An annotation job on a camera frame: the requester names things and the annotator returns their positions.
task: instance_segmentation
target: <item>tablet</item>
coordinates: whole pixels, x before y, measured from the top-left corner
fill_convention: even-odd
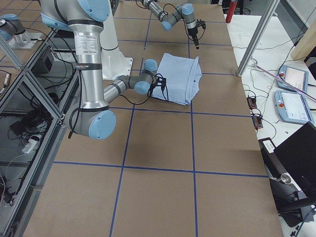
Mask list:
[[[279,76],[290,85],[304,92],[307,92],[307,87],[308,87],[308,72],[307,71],[283,65],[279,70]],[[277,82],[278,87],[293,91],[293,89],[291,89],[286,84],[278,80],[276,82]]]
[[[308,104],[301,94],[277,90],[275,100],[278,114],[284,122],[305,124],[310,121],[314,123]]]

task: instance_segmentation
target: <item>folded shirt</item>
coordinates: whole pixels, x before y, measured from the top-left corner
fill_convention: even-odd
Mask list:
[[[157,73],[166,78],[169,101],[171,102],[189,105],[199,91],[198,82],[202,77],[202,71],[198,63],[198,57],[190,59],[165,53]],[[165,100],[167,98],[166,89],[163,96],[161,88],[156,87],[153,90],[152,97]]]

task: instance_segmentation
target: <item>white table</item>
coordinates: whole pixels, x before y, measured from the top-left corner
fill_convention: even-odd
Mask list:
[[[236,61],[239,64],[247,47],[253,32],[255,31],[257,24],[260,20],[260,16],[245,16],[245,15],[234,15],[231,23],[227,24],[232,45],[234,48],[234,53]],[[292,41],[287,35],[285,29],[283,28],[281,22],[277,17],[272,17],[269,25],[267,26],[257,48],[271,48],[276,45],[283,44],[289,41],[288,43],[276,47],[274,49],[265,49],[265,50],[256,50],[253,54],[253,58],[258,61],[258,65],[261,68],[266,70],[277,70],[280,65],[284,62],[289,50],[293,46]],[[291,55],[288,56],[287,60],[292,60]],[[300,68],[302,70],[309,71],[305,63],[301,60],[286,62],[285,65],[293,66],[295,68]],[[274,78],[267,75],[266,73],[252,71],[253,82],[250,76],[250,70],[255,69],[254,67],[249,67],[245,70],[242,75],[242,82],[245,84],[244,88],[254,91],[256,96],[267,96],[266,93],[257,90],[256,88],[269,91],[270,86],[273,84],[273,87],[269,93],[266,102],[266,108],[264,110],[265,98],[257,98],[257,107],[261,112],[264,112],[264,119],[272,123],[276,128],[276,136],[273,139],[273,142],[276,146],[286,140],[291,136],[295,131],[297,131],[302,125],[283,122],[278,116],[277,109],[275,107],[274,92],[279,90],[276,81],[273,83]],[[311,73],[309,73],[309,84],[316,84]],[[308,88],[308,94],[313,97],[316,97],[316,88]],[[316,103],[307,99],[310,108],[316,108]],[[316,120],[316,112],[312,111],[312,115]],[[266,121],[263,121],[263,128],[258,130],[257,138],[266,138],[273,137],[275,130],[273,127],[268,124]],[[295,231],[295,228],[290,228],[287,226],[283,218],[280,218],[282,229],[285,237],[288,237],[292,231]],[[305,223],[303,228],[299,233],[299,237],[310,237],[314,236],[316,233],[316,222]]]

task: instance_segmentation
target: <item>black monitor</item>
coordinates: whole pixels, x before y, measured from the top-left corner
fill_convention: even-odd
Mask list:
[[[316,127],[307,122],[274,153],[305,195],[316,196]]]

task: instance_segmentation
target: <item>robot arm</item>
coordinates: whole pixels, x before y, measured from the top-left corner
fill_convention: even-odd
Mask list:
[[[67,111],[64,124],[77,134],[107,138],[116,125],[109,103],[130,88],[146,94],[156,82],[157,63],[147,60],[140,76],[118,77],[103,89],[100,33],[110,12],[108,0],[40,0],[40,3],[43,23],[73,31],[75,35],[81,100]]]
[[[21,46],[31,42],[29,33],[15,14],[6,14],[0,17],[0,35],[6,41],[14,37],[16,43]]]
[[[192,4],[187,3],[184,5],[177,5],[175,11],[172,14],[168,14],[161,8],[154,0],[142,0],[144,7],[148,8],[161,22],[162,27],[168,31],[170,30],[178,21],[184,20],[186,28],[188,30],[188,35],[192,37],[192,40],[197,49],[199,49],[198,42],[198,27],[206,29],[206,24],[204,21],[197,21],[194,17],[194,9]]]

